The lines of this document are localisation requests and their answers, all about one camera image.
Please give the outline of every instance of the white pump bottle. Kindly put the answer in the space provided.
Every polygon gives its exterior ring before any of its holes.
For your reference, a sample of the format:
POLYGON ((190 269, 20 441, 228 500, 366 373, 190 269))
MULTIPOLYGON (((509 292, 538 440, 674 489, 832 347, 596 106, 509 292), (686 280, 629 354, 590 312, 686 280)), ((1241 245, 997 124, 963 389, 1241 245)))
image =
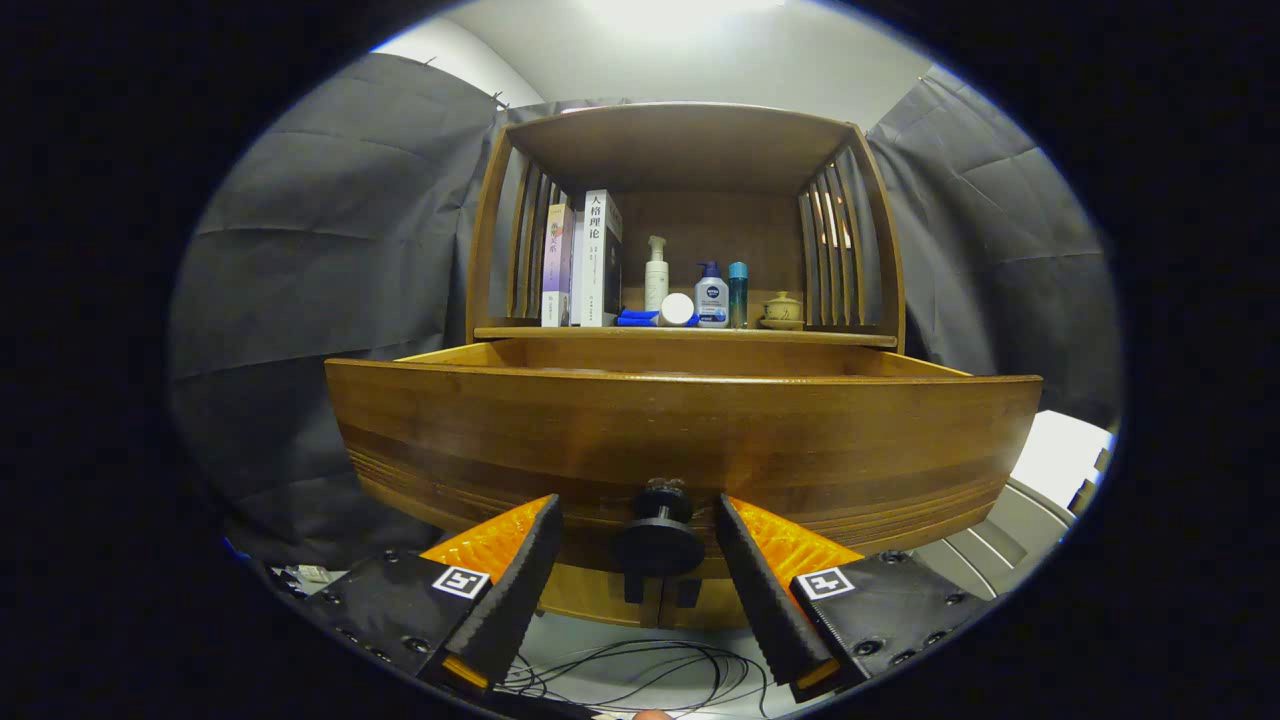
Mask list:
POLYGON ((668 281, 671 279, 669 266, 662 259, 662 249, 667 245, 667 238, 655 234, 649 236, 649 247, 653 254, 644 264, 644 309, 645 311, 660 310, 662 301, 667 297, 668 281))

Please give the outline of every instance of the ceramic lid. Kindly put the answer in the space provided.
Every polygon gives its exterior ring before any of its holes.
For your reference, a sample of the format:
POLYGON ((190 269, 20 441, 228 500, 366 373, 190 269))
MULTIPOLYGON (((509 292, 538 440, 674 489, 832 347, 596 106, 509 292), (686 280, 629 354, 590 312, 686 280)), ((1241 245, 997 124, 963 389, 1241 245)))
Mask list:
POLYGON ((780 290, 776 297, 771 297, 764 301, 765 305, 800 305, 800 301, 795 297, 787 297, 787 291, 780 290))

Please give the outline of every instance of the dark fabric backdrop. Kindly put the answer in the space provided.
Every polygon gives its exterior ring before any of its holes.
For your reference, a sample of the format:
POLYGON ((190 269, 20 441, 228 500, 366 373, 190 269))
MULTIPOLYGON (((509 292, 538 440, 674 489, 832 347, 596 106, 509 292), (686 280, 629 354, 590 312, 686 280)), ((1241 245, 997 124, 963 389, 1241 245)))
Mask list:
POLYGON ((1119 419, 1120 319, 1098 227, 1036 141, 934 65, 867 133, 928 360, 1044 378, 1042 410, 1119 419))
POLYGON ((346 568, 438 537, 360 491, 323 364, 444 347, 493 122, 475 87, 366 55, 280 117, 210 201, 173 301, 172 404, 238 550, 346 568))

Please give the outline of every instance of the white jar lid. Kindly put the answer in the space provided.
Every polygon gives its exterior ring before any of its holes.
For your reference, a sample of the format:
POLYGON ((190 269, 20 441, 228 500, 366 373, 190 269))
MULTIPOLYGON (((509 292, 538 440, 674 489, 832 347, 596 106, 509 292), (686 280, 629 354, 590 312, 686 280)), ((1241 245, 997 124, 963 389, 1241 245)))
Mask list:
POLYGON ((672 292, 658 307, 658 322, 667 327, 685 327, 694 316, 694 301, 684 292, 672 292))

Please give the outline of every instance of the screw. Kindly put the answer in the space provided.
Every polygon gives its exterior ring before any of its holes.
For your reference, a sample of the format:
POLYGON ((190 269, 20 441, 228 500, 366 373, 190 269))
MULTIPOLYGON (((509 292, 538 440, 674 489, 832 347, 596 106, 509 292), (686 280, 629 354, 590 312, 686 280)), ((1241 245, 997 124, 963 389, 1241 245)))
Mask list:
POLYGON ((884 647, 884 643, 879 641, 863 641, 854 646, 854 655, 867 657, 868 655, 876 655, 884 647))

